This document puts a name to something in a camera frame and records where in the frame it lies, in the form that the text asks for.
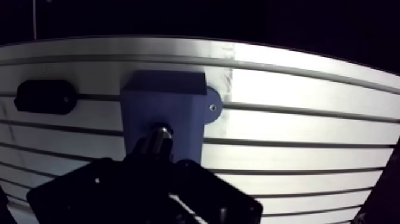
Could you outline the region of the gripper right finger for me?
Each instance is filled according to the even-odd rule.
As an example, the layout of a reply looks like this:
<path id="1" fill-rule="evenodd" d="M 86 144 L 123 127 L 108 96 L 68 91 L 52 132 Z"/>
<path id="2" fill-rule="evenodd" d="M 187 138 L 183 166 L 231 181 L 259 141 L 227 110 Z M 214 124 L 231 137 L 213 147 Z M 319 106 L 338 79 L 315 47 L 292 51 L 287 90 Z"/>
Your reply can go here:
<path id="1" fill-rule="evenodd" d="M 169 167 L 169 191 L 207 223 L 260 223 L 263 206 L 193 160 Z"/>

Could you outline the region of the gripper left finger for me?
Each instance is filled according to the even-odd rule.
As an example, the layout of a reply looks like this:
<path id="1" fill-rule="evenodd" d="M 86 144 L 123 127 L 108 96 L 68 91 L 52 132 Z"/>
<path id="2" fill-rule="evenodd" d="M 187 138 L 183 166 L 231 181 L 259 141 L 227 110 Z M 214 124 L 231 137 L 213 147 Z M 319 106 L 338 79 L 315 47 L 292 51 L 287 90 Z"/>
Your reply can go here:
<path id="1" fill-rule="evenodd" d="M 169 196 L 170 139 L 140 139 L 122 161 L 97 159 L 31 189 L 40 223 L 160 223 Z"/>

